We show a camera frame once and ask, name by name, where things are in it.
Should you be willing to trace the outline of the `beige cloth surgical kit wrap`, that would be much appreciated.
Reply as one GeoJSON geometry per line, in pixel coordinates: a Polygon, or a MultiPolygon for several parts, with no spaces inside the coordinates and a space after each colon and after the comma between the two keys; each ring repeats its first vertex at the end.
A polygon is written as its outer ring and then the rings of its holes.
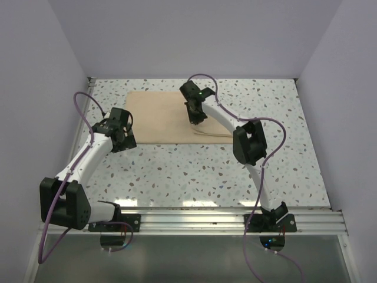
{"type": "Polygon", "coordinates": [[[130,91],[125,109],[133,115],[138,144],[231,144],[232,135],[214,118],[195,126],[179,91],[130,91]]]}

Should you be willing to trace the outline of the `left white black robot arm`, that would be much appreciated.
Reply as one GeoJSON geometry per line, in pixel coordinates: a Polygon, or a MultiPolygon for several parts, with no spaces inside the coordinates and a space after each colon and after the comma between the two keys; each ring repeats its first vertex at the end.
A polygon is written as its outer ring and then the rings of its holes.
{"type": "Polygon", "coordinates": [[[91,127],[88,139],[69,165],[55,177],[41,181],[39,195],[44,223],[77,230],[99,222],[111,232],[121,228],[120,206],[103,200],[91,204],[85,187],[106,155],[136,147],[132,126],[129,111],[112,108],[108,116],[91,127]]]}

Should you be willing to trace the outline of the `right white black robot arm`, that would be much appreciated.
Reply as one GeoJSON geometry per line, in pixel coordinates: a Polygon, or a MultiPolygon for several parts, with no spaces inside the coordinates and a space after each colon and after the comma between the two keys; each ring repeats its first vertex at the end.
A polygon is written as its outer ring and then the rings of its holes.
{"type": "Polygon", "coordinates": [[[244,119],[225,108],[210,88],[199,89],[191,80],[180,87],[185,98],[186,109],[190,123],[198,125],[209,116],[218,121],[233,135],[233,155],[236,160],[245,165],[252,181],[258,189],[256,204],[260,205],[262,213],[252,216],[245,227],[254,225],[263,231],[276,231],[283,225],[283,218],[288,214],[286,204],[279,200],[276,193],[270,190],[265,181],[267,160],[267,141],[264,135],[262,120],[244,119]]]}

